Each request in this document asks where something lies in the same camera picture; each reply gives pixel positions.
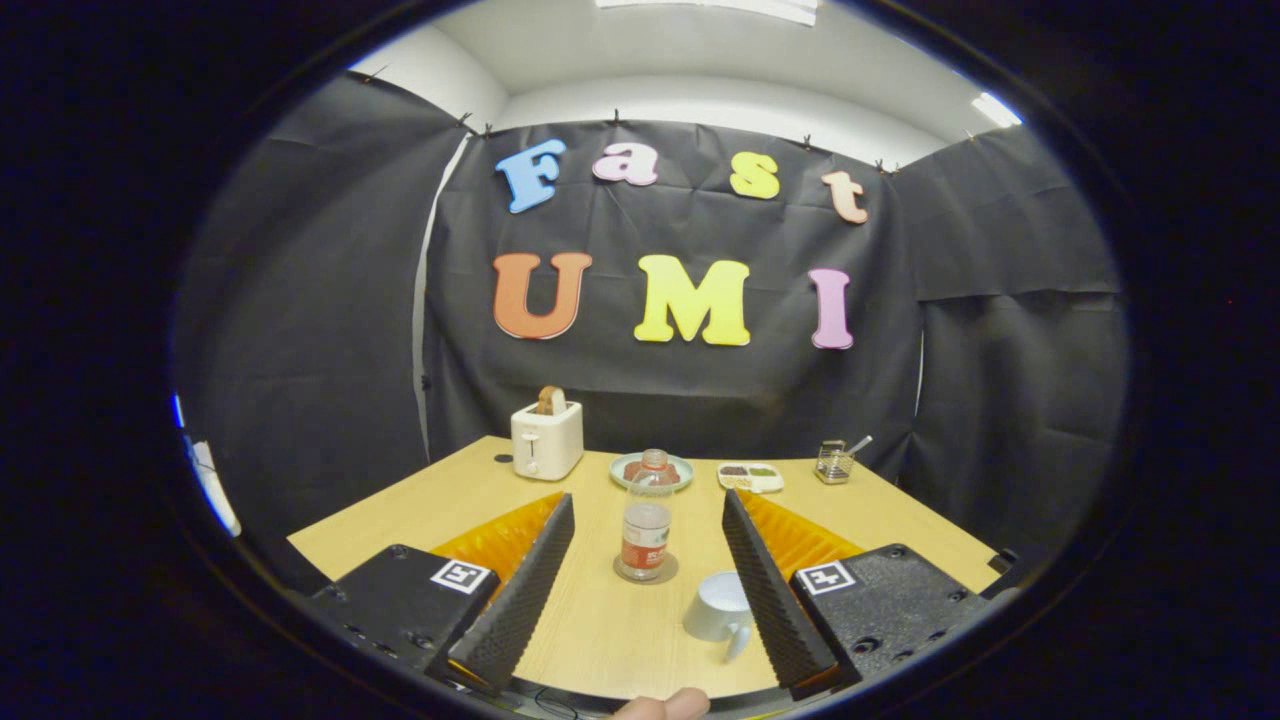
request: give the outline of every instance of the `ceiling light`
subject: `ceiling light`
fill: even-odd
[[[818,0],[595,0],[598,8],[636,5],[701,5],[759,13],[782,20],[813,27],[818,18]]]
[[[1021,118],[1015,115],[1009,108],[1005,108],[1005,104],[992,97],[989,92],[983,92],[975,97],[973,106],[980,110],[983,115],[991,118],[991,122],[1002,128],[1023,124]]]

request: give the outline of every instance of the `foam letter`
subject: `foam letter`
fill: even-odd
[[[778,164],[768,155],[759,152],[739,152],[730,160],[733,174],[728,177],[728,183],[733,186],[733,192],[748,197],[768,200],[782,190],[777,176]]]
[[[563,151],[562,141],[548,140],[498,163],[497,169],[507,176],[507,184],[511,186],[512,213],[522,213],[556,195],[556,188],[543,184],[539,178],[553,181],[559,177],[559,164],[556,158],[547,155],[559,155]]]
[[[858,206],[863,186],[849,179],[849,173],[827,173],[822,176],[822,182],[831,186],[831,204],[841,218],[856,224],[867,222],[867,210]]]
[[[815,268],[809,279],[818,286],[818,332],[813,343],[826,350],[846,350],[854,346],[854,336],[845,329],[845,286],[849,275],[840,270]]]
[[[604,149],[604,158],[591,165],[595,177],[607,181],[625,179],[631,184],[658,182],[658,151],[639,142],[618,142]]]
[[[552,266],[559,270],[556,306],[545,315],[531,315],[525,304],[529,297],[529,274],[539,264],[541,260],[529,252],[512,252],[493,259],[493,266],[498,269],[493,319],[509,336],[550,340],[567,331],[577,319],[582,270],[591,265],[591,256],[584,252],[561,252],[552,258]]]
[[[645,255],[640,269],[649,275],[644,302],[644,322],[636,325],[636,340],[667,342],[675,332],[667,324],[667,309],[676,318],[685,342],[694,340],[708,313],[712,319],[703,331],[710,345],[746,345],[751,333],[742,323],[742,282],[751,270],[733,260],[717,260],[707,269],[703,284],[694,287],[685,266],[671,255]]]

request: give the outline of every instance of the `white toaster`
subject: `white toaster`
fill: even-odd
[[[561,480],[582,457],[582,405],[566,402],[554,415],[534,413],[538,404],[511,415],[511,455],[517,475]]]

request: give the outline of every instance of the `screw hole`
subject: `screw hole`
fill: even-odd
[[[876,638],[860,638],[854,643],[854,655],[865,655],[879,647],[879,641]]]

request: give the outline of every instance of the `white ceiling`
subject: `white ceiling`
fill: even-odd
[[[970,105],[982,88],[829,1],[813,28],[723,8],[594,0],[483,0],[435,27],[512,96],[600,78],[712,76],[819,92],[947,142],[996,127]]]

